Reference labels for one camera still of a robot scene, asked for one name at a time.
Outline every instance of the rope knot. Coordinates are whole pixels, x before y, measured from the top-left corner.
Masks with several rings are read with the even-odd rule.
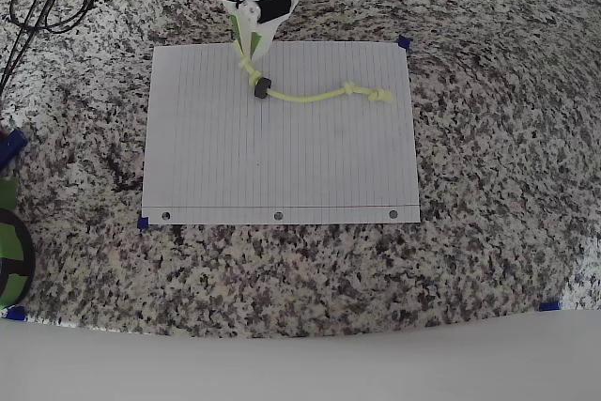
[[[259,83],[259,80],[261,79],[261,77],[263,77],[263,74],[261,74],[261,71],[255,70],[251,74],[251,78],[249,79],[248,83],[250,84],[250,86],[256,86],[256,84]]]
[[[342,87],[344,88],[345,93],[347,93],[349,96],[354,93],[353,88],[355,87],[355,84],[352,82],[344,82]]]
[[[382,100],[384,102],[390,102],[393,98],[393,95],[390,91],[386,91],[383,88],[378,88],[373,90],[369,96],[367,96],[367,99],[369,99],[370,102],[374,102],[376,100]]]

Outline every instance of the speckled granite surface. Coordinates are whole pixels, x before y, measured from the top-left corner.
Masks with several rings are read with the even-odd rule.
[[[399,33],[421,224],[146,232],[153,45],[229,41],[222,7],[98,0],[77,31],[39,36],[2,107],[31,139],[7,171],[38,245],[29,319],[281,336],[601,307],[601,1],[300,0],[280,38]],[[0,61],[15,36],[3,23]]]

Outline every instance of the blue tape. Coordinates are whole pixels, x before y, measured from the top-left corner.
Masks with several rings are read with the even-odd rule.
[[[541,305],[538,307],[539,312],[550,312],[552,310],[562,310],[559,301],[541,302]]]
[[[8,138],[0,143],[0,170],[4,169],[25,146],[27,146],[25,135],[19,129],[12,131]]]
[[[25,317],[27,316],[27,312],[25,308],[21,305],[16,307],[11,307],[7,311],[6,319],[12,319],[14,321],[25,321]]]
[[[411,46],[411,40],[409,38],[405,38],[403,35],[398,36],[398,47],[402,47],[406,51],[409,50]]]
[[[143,218],[142,216],[138,218],[138,229],[148,230],[148,218]]]

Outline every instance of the lined paper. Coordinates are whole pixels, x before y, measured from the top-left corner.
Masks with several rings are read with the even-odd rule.
[[[142,198],[150,224],[420,221],[404,49],[274,42],[254,63],[286,94],[352,81],[392,91],[393,103],[260,100],[238,64],[231,44],[155,48]]]

